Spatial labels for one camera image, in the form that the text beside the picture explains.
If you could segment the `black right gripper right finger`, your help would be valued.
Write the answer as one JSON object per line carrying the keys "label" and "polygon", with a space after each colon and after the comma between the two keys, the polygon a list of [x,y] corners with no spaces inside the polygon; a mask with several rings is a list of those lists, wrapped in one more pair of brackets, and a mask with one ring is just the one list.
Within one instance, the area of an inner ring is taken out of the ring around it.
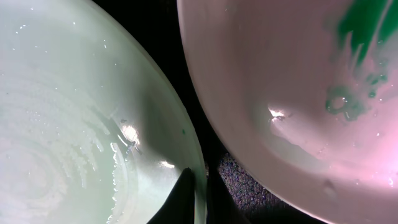
{"label": "black right gripper right finger", "polygon": [[250,224],[238,210],[217,169],[211,166],[208,170],[206,199],[209,224]]}

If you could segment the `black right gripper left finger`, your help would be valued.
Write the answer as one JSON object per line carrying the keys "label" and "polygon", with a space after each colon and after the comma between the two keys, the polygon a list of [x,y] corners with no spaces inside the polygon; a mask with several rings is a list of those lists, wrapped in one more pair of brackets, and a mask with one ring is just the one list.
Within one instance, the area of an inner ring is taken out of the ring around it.
{"label": "black right gripper left finger", "polygon": [[195,176],[185,168],[159,211],[147,224],[194,224]]}

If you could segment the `mint green plate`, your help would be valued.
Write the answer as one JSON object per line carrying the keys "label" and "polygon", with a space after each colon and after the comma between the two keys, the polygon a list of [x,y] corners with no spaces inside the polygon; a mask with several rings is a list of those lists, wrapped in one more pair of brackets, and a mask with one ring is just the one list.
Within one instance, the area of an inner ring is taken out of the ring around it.
{"label": "mint green plate", "polygon": [[189,115],[139,42],[92,1],[1,2],[1,222],[147,223],[184,169]]}

